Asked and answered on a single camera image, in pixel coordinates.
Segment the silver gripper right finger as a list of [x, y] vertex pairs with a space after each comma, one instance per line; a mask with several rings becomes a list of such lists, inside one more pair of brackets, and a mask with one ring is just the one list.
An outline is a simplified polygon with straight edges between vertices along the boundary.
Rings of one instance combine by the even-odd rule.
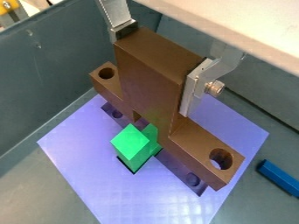
[[219, 77], [229, 74], [241, 64], [246, 53], [219, 40], [213, 41], [210, 55], [193, 69], [186, 77], [182, 94], [181, 114], [187, 117], [201, 104], [202, 97], [209, 94], [218, 97], [226, 87]]

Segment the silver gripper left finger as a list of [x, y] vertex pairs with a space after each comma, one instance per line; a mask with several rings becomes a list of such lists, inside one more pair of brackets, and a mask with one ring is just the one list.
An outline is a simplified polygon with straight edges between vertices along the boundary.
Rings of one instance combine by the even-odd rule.
[[133, 19], [127, 0], [97, 0], [99, 11], [107, 23], [111, 42], [115, 43], [138, 29]]

